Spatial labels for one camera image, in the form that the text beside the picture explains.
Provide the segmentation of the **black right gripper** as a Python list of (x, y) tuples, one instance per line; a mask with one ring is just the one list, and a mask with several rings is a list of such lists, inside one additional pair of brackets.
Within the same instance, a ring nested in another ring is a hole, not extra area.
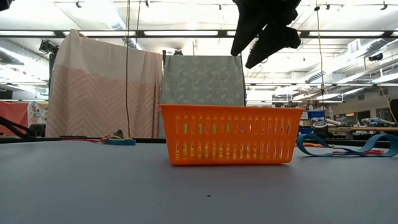
[(298, 16), (296, 8), (301, 0), (233, 0), (239, 19), (231, 55), (240, 54), (259, 34), (250, 51), (246, 68), (252, 68), (285, 47), (285, 28), (266, 25), (279, 22), (289, 25)]

